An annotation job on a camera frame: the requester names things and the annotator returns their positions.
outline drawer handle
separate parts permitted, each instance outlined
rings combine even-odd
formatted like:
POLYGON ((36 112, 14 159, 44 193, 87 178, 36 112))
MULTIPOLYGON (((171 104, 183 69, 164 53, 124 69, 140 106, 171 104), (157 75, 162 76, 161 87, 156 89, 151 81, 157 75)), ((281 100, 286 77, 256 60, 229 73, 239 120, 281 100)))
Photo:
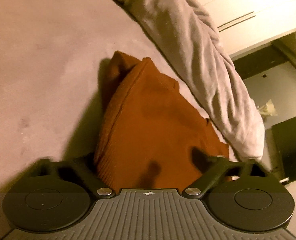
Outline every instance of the drawer handle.
POLYGON ((256 17, 254 12, 247 13, 247 14, 245 14, 243 16, 240 16, 240 17, 238 17, 236 19, 233 19, 233 20, 231 20, 229 22, 226 22, 223 25, 220 25, 218 27, 218 31, 222 32, 222 31, 224 31, 224 30, 226 30, 226 29, 228 29, 228 28, 230 28, 232 26, 235 26, 235 25, 237 25, 237 24, 239 24, 241 22, 244 22, 244 21, 249 20, 249 19, 254 18, 254 17, 256 17))

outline bed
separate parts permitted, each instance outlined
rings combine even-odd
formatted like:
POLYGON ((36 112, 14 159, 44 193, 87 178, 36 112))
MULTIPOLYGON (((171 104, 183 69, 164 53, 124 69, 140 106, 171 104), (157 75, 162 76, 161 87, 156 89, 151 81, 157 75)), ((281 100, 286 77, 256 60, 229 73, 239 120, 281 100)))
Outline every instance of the bed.
POLYGON ((256 105, 196 0, 0 0, 0 237, 3 193, 21 171, 94 149, 101 70, 116 50, 177 80, 231 160, 262 157, 256 105))

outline crumpled paper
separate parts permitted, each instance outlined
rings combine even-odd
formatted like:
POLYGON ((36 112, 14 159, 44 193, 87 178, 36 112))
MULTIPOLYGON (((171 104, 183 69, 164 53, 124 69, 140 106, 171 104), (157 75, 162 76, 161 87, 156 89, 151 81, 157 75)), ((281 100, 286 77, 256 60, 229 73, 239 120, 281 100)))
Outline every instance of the crumpled paper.
POLYGON ((264 106, 257 107, 257 109, 263 118, 267 116, 278 116, 277 110, 271 99, 264 106))

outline ridged surface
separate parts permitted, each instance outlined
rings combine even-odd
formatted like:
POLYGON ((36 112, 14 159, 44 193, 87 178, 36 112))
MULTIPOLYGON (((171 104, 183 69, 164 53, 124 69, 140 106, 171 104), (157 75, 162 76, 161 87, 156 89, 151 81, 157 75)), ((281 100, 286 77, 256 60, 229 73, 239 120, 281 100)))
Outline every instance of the ridged surface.
POLYGON ((32 234, 13 230, 5 240, 296 240, 289 232, 241 233, 217 222, 199 200, 176 190, 123 190, 99 200, 79 224, 61 232, 32 234))

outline white floor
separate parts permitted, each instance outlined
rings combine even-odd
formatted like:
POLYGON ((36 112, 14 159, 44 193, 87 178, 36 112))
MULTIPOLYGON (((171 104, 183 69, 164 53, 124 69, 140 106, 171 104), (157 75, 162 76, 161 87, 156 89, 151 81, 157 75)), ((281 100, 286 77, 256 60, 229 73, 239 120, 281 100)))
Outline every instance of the white floor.
MULTIPOLYGON (((257 105, 264 105, 269 99, 275 105, 278 116, 268 117, 265 122, 266 142, 263 163, 270 169, 275 167, 277 154, 272 138, 271 126, 296 117, 296 69, 286 62, 244 81, 250 96, 257 105)), ((296 205, 296 181, 288 185, 296 205)), ((288 230, 296 236, 296 207, 288 230)))

